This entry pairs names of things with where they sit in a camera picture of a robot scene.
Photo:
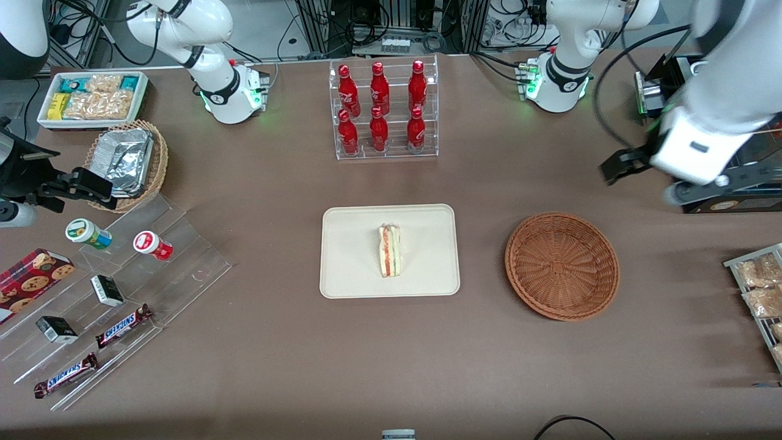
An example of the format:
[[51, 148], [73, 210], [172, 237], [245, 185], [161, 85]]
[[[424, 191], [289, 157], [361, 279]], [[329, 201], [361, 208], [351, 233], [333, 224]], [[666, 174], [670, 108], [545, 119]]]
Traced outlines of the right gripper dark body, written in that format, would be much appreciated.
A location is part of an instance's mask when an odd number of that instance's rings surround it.
[[7, 128], [9, 124], [9, 119], [2, 119], [2, 198], [36, 204], [41, 187], [56, 180], [58, 176], [50, 159], [56, 158], [60, 153], [15, 136]]

